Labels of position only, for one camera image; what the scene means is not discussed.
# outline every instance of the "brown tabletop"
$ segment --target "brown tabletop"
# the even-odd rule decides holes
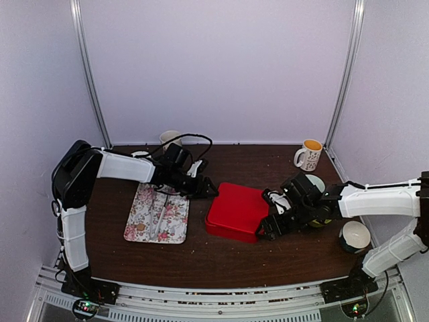
[[[204,146],[188,146],[195,154]],[[218,185],[242,184],[278,190],[297,172],[293,157],[299,146],[213,146],[204,175]],[[127,146],[133,152],[146,147]],[[325,184],[340,182],[323,152],[314,174]],[[256,244],[207,234],[204,216],[211,200],[192,200],[186,241],[160,245],[126,241],[125,224],[138,184],[99,179],[86,216],[86,244],[93,276],[121,282],[183,288],[276,286],[345,276],[355,256],[339,246],[344,221],[322,229],[305,229],[275,241]]]

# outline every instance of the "white wall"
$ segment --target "white wall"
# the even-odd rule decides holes
[[[368,1],[333,149],[351,180],[388,183],[429,170],[429,2]],[[374,217],[379,242],[410,220]],[[400,265],[418,321],[429,321],[429,255]]]
[[[0,321],[23,321],[41,264],[58,255],[53,167],[78,138],[101,144],[68,0],[0,8]]]
[[[82,0],[114,144],[167,129],[215,142],[324,140],[354,0]]]

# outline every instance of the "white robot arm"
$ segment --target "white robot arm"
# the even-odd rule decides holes
[[[345,297],[362,294],[376,276],[413,254],[428,250],[429,172],[405,182],[365,186],[347,182],[326,190],[312,177],[298,173],[281,185],[283,193],[268,189],[263,192],[262,197],[272,206],[273,213],[258,227],[260,236],[275,239],[314,220],[324,222],[368,215],[412,218],[390,240],[358,258],[348,278],[322,284],[326,302],[338,300],[338,297],[332,299],[332,294],[343,293]]]
[[[92,301],[114,303],[117,285],[91,278],[85,246],[86,205],[98,178],[118,178],[168,185],[182,196],[207,198],[218,195],[210,178],[201,175],[207,165],[204,159],[184,163],[190,152],[170,144],[160,157],[145,154],[128,155],[95,148],[79,140],[69,149],[52,173],[52,210],[58,218],[58,238],[64,250],[66,282],[62,291],[87,296]]]

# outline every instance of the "white mug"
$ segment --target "white mug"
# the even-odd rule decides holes
[[[165,131],[163,134],[160,135],[161,144],[164,144],[167,141],[170,141],[171,139],[178,137],[180,134],[181,133],[179,131],[173,131],[173,130]],[[171,143],[177,144],[178,146],[182,146],[182,140],[179,138],[163,146],[162,148],[164,149],[164,151],[167,151]]]
[[[304,171],[314,171],[322,153],[323,145],[316,140],[305,140],[302,149],[295,153],[294,164]]]

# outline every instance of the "floral placemat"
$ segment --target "floral placemat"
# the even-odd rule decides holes
[[[163,189],[163,191],[174,193],[171,188]],[[154,186],[141,183],[135,193],[123,237],[129,242],[183,243],[188,228],[189,200],[181,196],[168,196],[166,213],[161,221],[158,234],[154,236],[166,198],[167,195],[155,191]]]

